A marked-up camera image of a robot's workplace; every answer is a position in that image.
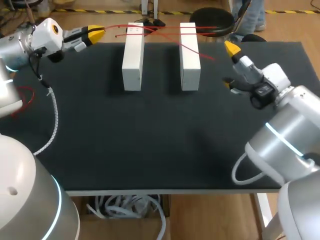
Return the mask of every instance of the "black mat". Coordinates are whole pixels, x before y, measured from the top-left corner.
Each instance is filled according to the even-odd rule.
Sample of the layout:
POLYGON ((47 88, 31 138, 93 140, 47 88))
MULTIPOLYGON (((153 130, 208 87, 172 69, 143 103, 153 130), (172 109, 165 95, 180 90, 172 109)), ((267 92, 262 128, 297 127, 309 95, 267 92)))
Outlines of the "black mat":
MULTIPOLYGON (((320 93, 318 78, 300 43, 244 43, 258 68, 277 62, 293 85, 320 93)), ((246 142, 273 116, 255 110, 249 99, 231 94, 222 77, 236 77, 223 44, 200 44, 199 90, 182 92, 179 48, 145 45, 141 92, 124 92, 122 43, 97 44, 67 54, 57 64, 41 62, 56 94, 59 129, 38 158, 66 190, 277 189, 268 177, 251 185, 231 180, 246 142)), ((50 138, 53 107, 28 67, 14 82, 35 89, 35 100, 17 117, 0 120, 0 132, 31 151, 50 138)), ((259 171, 246 160, 239 179, 259 171)))

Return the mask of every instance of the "white cable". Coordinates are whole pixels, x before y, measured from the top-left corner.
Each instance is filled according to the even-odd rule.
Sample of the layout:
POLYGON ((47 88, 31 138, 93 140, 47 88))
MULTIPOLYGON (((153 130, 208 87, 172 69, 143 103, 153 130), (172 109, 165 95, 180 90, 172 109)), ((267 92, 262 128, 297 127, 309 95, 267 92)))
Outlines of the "white cable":
POLYGON ((243 159, 245 159, 245 157, 247 156, 247 153, 245 152, 244 154, 242 154, 241 157, 239 157, 239 159, 235 162, 233 168, 232 168, 232 172, 231 172, 231 178, 232 178, 232 181, 237 184, 237 185, 247 185, 247 184, 252 184, 253 182, 261 179, 262 177, 265 176, 265 173, 264 172, 261 172, 259 173, 258 175, 250 178, 250 179, 247 179, 247 180, 237 180, 236 178, 236 173, 237 173, 237 169, 240 165, 240 163, 243 161, 243 159))
POLYGON ((103 206, 105 196, 96 196, 94 199, 95 209, 87 204, 87 208, 94 213, 97 217, 101 219, 141 219, 146 216, 148 212, 148 207, 151 206, 150 203, 153 203, 156 209, 159 210, 162 227, 158 234, 156 240, 161 240, 166 231, 166 217, 164 211, 161 207, 160 201, 161 198, 158 195, 158 200, 148 196, 148 195, 112 195, 104 203, 104 210, 107 215, 101 213, 100 208, 103 206))
POLYGON ((165 217, 165 213, 164 210, 162 209, 161 205, 159 204, 159 202, 157 200, 155 200, 154 198, 148 196, 148 195, 137 195, 134 198, 143 198, 143 199, 147 199, 150 202, 152 202, 154 205, 156 205, 156 207, 159 209, 159 214, 161 217, 161 221, 162 221, 162 226, 161 226, 161 230, 158 234, 158 237, 156 238, 156 240, 161 240, 164 235, 165 235, 165 231, 166 231, 166 226, 167 226, 167 222, 166 222, 166 217, 165 217))
POLYGON ((53 140, 56 137, 57 131, 58 131, 58 123, 59 123, 59 115, 58 115, 58 105, 57 105, 57 100, 56 100, 56 96, 55 93, 53 91, 53 89, 51 87, 48 88, 49 90, 49 94, 51 95, 52 98, 52 103, 53 103, 53 110, 54 110, 54 128, 53 128, 53 132, 52 135, 49 139, 49 141, 42 147, 40 148, 38 151, 36 151, 35 153, 33 153, 33 155, 37 156, 38 154, 42 153, 47 147, 49 147, 49 145, 53 142, 53 140))

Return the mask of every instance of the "red cable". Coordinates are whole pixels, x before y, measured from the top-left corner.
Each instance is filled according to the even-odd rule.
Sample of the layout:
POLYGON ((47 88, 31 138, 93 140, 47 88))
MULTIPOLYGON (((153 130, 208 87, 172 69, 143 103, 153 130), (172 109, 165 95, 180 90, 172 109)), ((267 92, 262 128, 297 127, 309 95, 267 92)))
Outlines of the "red cable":
POLYGON ((216 26, 147 26, 149 29, 216 29, 216 26))
MULTIPOLYGON (((173 33, 173 32, 169 32, 169 33, 164 33, 165 35, 202 35, 202 36, 210 36, 210 35, 214 35, 216 34, 215 32, 211 32, 211 33, 173 33)), ((118 34, 115 35, 115 37, 121 37, 121 36, 130 36, 130 35, 150 35, 150 33, 125 33, 125 34, 118 34)))
POLYGON ((19 94, 20 96, 22 95, 22 107, 20 109, 18 109, 17 111, 13 112, 11 114, 12 117, 15 117, 16 114, 24 111, 32 102, 33 100, 35 99, 35 91, 31 88, 31 87, 28 87, 28 86, 18 86, 17 89, 26 89, 26 90, 29 90, 31 93, 32 93, 32 96, 30 98, 30 100, 25 104, 26 102, 26 97, 24 95, 22 95, 22 93, 19 91, 19 94))
POLYGON ((104 28, 104 30, 112 29, 112 28, 121 28, 121 27, 124 27, 124 28, 130 28, 130 27, 132 27, 132 28, 142 28, 142 29, 148 30, 150 32, 153 32, 155 35, 160 35, 160 36, 170 40, 171 42, 178 44, 179 46, 182 46, 182 47, 184 47, 186 49, 189 49, 191 52, 194 52, 194 53, 198 54, 202 58, 210 59, 211 61, 215 60, 212 56, 197 52, 197 51, 191 49, 190 47, 187 47, 186 45, 183 45, 182 43, 180 43, 178 41, 175 41, 171 37, 168 37, 166 34, 158 32, 158 31, 155 31, 155 30, 153 30, 151 28, 148 28, 148 27, 145 27, 145 26, 137 26, 137 25, 133 25, 133 24, 117 24, 117 25, 112 25, 112 26, 106 26, 104 28))

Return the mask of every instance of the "white block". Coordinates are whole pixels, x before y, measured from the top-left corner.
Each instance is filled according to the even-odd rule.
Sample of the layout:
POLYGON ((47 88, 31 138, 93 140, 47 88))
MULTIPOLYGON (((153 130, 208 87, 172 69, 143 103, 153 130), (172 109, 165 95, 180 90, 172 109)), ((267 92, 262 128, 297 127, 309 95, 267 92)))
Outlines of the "white block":
MULTIPOLYGON (((129 22, 129 25, 144 26, 142 22, 129 22)), ((128 34, 143 34, 142 27, 128 27, 128 34)), ((124 90, 141 91, 142 69, 144 62, 144 35, 127 35, 122 62, 124 90)))
MULTIPOLYGON (((180 43, 184 46, 199 52, 198 40, 196 35, 196 29, 194 22, 180 23, 181 34, 192 35, 180 35, 180 43)), ((181 74, 181 88, 183 91, 197 91, 200 81, 200 57, 199 54, 180 46, 180 74, 181 74)))

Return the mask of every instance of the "wooden floor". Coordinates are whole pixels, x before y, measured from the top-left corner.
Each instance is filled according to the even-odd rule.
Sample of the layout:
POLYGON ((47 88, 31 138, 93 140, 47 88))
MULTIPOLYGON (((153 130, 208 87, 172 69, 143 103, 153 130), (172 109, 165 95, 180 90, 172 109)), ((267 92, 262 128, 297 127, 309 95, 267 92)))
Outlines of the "wooden floor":
MULTIPOLYGON (((96 10, 137 9, 139 0, 77 0, 75 8, 96 10)), ((320 0, 314 4, 320 6, 320 0)), ((212 0, 159 0, 162 11, 193 11, 204 6, 221 7, 212 0)), ((267 10, 314 10, 308 0, 265 0, 267 10)), ((53 13, 64 29, 86 25, 111 26, 141 18, 138 14, 53 13)), ((168 26, 188 22, 187 15, 161 15, 168 26)), ((259 33, 268 41, 302 42, 320 77, 320 14, 267 14, 267 29, 259 33)), ((124 28, 108 30, 102 42, 124 42, 124 28)), ((147 42, 164 42, 165 38, 150 35, 147 42)), ((277 194, 270 194, 272 211, 276 212, 277 194)), ((152 240, 161 227, 159 219, 107 220, 83 218, 80 240, 152 240)), ((171 216, 167 219, 165 240, 256 240, 259 238, 253 206, 248 194, 173 195, 171 216)))

